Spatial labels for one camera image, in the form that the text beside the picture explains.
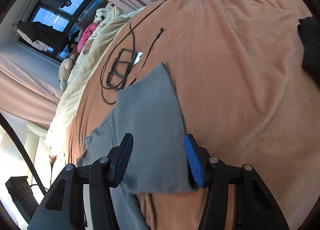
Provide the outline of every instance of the power cord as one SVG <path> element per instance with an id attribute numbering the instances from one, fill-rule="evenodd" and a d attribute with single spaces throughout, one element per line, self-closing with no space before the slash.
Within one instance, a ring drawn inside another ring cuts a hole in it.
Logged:
<path id="1" fill-rule="evenodd" d="M 134 36 L 134 33 L 133 33 L 134 29 L 135 29 L 138 25 L 140 25 L 149 15 L 151 15 L 155 10 L 157 10 L 157 9 L 158 9 L 164 2 L 166 2 L 166 1 L 167 1 L 167 0 L 164 0 L 164 1 L 163 1 L 161 4 L 159 4 L 155 9 L 153 9 L 150 13 L 148 13 L 148 14 L 147 14 L 140 22 L 138 22 L 133 28 L 131 27 L 131 23 L 132 23 L 132 22 L 130 22 L 130 24 L 129 24 L 130 31 L 124 36 L 124 38 L 122 38 L 122 39 L 116 44 L 116 46 L 113 47 L 112 51 L 111 51 L 110 54 L 108 55 L 105 63 L 103 64 L 103 67 L 102 67 L 102 70 L 101 70 L 101 74 L 100 74 L 101 96 L 102 96 L 103 101 L 104 101 L 106 104 L 114 105 L 114 104 L 116 103 L 116 101 L 114 101 L 114 102 L 108 102 L 108 101 L 105 99 L 104 94 L 103 94 L 103 90 L 104 90 L 104 89 L 107 89 L 107 90 L 110 89 L 109 87 L 106 87 L 106 86 L 103 85 L 103 77 L 104 77 L 104 74 L 105 74 L 105 72 L 106 72 L 107 65 L 108 65 L 108 63 L 109 63 L 109 60 L 110 60 L 110 58 L 111 58 L 111 55 L 112 55 L 113 52 L 116 50 L 116 48 L 117 48 L 130 34 L 132 34 L 133 50 L 135 50 L 135 36 Z M 144 64 L 143 64 L 143 66 L 145 65 L 145 63 L 146 63 L 146 61 L 147 61 L 147 58 L 149 57 L 149 54 L 150 54 L 150 52 L 151 52 L 151 50 L 152 50 L 153 45 L 155 44 L 156 40 L 160 37 L 160 35 L 161 35 L 161 33 L 164 31 L 164 29 L 161 27 L 160 31 L 158 32 L 158 35 L 157 35 L 157 37 L 155 38 L 155 40 L 153 41 L 153 43 L 151 44 L 151 47 L 150 47 L 150 49 L 149 49 L 149 51 L 148 51 L 148 54 L 147 54 L 147 56 L 146 56 L 146 59 L 145 59 L 145 62 L 144 62 Z"/>
<path id="2" fill-rule="evenodd" d="M 29 187 L 31 188 L 33 186 L 39 186 L 39 185 L 38 184 L 31 184 Z"/>
<path id="3" fill-rule="evenodd" d="M 50 167 L 51 167 L 51 177 L 50 177 L 50 186 L 52 185 L 52 170 L 53 170 L 53 164 L 51 164 L 51 161 L 50 161 L 50 157 L 49 157 L 49 162 L 50 162 Z"/>
<path id="4" fill-rule="evenodd" d="M 120 61 L 119 61 L 119 60 L 120 60 L 120 55 L 122 54 L 122 52 L 123 52 L 124 50 L 126 50 L 126 49 L 121 49 L 121 51 L 119 52 L 118 57 L 115 59 L 113 65 L 112 65 L 111 71 L 109 72 L 109 75 L 108 75 L 108 78 L 107 78 L 107 81 L 106 81 L 106 83 L 107 83 L 106 89 L 108 89 L 108 90 L 113 89 L 113 90 L 119 91 L 119 90 L 123 89 L 124 86 L 125 86 L 127 77 L 128 77 L 128 75 L 130 74 L 131 69 L 132 69 L 132 67 L 133 67 L 133 65 L 134 65 L 133 62 L 135 61 L 135 58 L 136 58 L 135 56 L 137 56 L 137 55 L 135 55 L 135 54 L 137 54 L 137 53 L 134 51 L 134 49 L 135 49 L 135 37 L 134 37 L 134 32 L 133 32 L 133 30 L 132 30 L 132 28 L 131 28 L 131 23 L 130 23 L 130 30 L 131 30 L 131 32 L 132 32 L 132 37 L 133 37 L 133 50 L 131 51 L 131 52 L 132 52 L 131 61 L 130 61 L 130 62 L 120 62 Z M 152 42 L 152 44 L 151 44 L 151 46 L 150 46 L 150 48 L 149 48 L 148 54 L 147 54 L 147 56 L 146 56 L 146 59 L 145 59 L 143 65 L 142 65 L 141 69 L 145 66 L 145 64 L 146 64 L 146 62 L 147 62 L 147 59 L 148 59 L 148 57 L 149 57 L 149 55 L 150 55 L 150 52 L 151 52 L 151 50 L 152 50 L 152 48 L 153 48 L 153 45 L 155 44 L 155 42 L 157 41 L 157 39 L 160 38 L 160 36 L 161 36 L 161 34 L 163 33 L 163 31 L 164 31 L 164 29 L 163 29 L 162 26 L 161 26 L 161 28 L 160 28 L 160 30 L 159 30 L 156 38 L 154 39 L 154 41 Z M 115 71 L 115 67 L 116 67 L 117 63 L 126 63 L 126 64 L 128 65 L 128 66 L 127 66 L 127 70 L 126 70 L 126 72 L 125 72 L 125 74 L 124 74 L 123 76 L 120 76 L 120 75 Z M 121 78 L 122 78 L 122 80 L 121 80 L 121 81 L 118 83 L 118 85 L 116 85 L 116 86 L 112 86 L 112 85 L 111 85 L 112 74 L 117 75 L 118 77 L 121 77 Z M 130 83 L 129 86 L 131 86 L 131 85 L 136 81 L 136 79 L 137 79 L 137 77 L 135 77 L 135 79 Z"/>

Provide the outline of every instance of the sky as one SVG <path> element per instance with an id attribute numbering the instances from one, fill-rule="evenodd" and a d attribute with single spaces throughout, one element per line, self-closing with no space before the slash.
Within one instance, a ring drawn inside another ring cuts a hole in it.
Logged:
<path id="1" fill-rule="evenodd" d="M 84 0 L 71 0 L 72 4 L 68 7 L 63 7 L 62 10 L 64 10 L 67 13 L 74 14 L 74 12 L 77 10 L 79 5 L 83 2 Z M 54 29 L 58 31 L 63 31 L 64 28 L 68 24 L 68 20 L 64 19 L 61 16 L 57 16 L 54 13 L 49 12 L 48 10 L 44 8 L 40 8 L 38 13 L 36 14 L 34 22 L 39 21 L 43 24 L 53 26 Z"/>

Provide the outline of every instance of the stuffed animal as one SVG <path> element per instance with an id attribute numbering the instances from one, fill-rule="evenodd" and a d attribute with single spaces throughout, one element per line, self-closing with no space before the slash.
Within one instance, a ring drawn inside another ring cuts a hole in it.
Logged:
<path id="1" fill-rule="evenodd" d="M 59 81 L 60 81 L 60 89 L 65 91 L 67 88 L 67 80 L 70 76 L 71 69 L 73 68 L 73 61 L 76 58 L 74 54 L 72 54 L 69 58 L 66 58 L 60 65 L 59 68 Z"/>

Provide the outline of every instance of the gray towel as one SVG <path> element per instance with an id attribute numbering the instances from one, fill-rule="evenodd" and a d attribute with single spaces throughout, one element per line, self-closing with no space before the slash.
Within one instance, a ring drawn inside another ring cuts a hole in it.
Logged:
<path id="1" fill-rule="evenodd" d="M 116 107 L 84 141 L 78 165 L 89 165 L 133 135 L 133 151 L 123 182 L 111 189 L 120 229 L 144 230 L 135 194 L 192 191 L 183 148 L 182 115 L 166 69 L 158 64 L 147 76 L 119 91 Z M 89 192 L 85 188 L 87 216 Z"/>

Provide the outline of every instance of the hanging clothes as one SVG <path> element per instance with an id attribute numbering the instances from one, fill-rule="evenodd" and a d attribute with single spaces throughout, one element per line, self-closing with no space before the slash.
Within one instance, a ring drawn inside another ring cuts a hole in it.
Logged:
<path id="1" fill-rule="evenodd" d="M 71 5 L 71 0 L 41 0 L 41 2 L 55 9 Z"/>
<path id="2" fill-rule="evenodd" d="M 19 22 L 17 28 L 27 35 L 32 42 L 42 41 L 49 47 L 61 51 L 63 46 L 67 45 L 69 37 L 67 33 L 57 31 L 52 26 L 40 22 Z"/>
<path id="3" fill-rule="evenodd" d="M 17 29 L 17 33 L 21 36 L 22 39 L 24 39 L 27 43 L 29 43 L 31 46 L 35 47 L 39 51 L 46 52 L 49 46 L 42 41 L 36 40 L 35 42 L 32 42 L 31 39 L 23 33 L 20 29 Z"/>

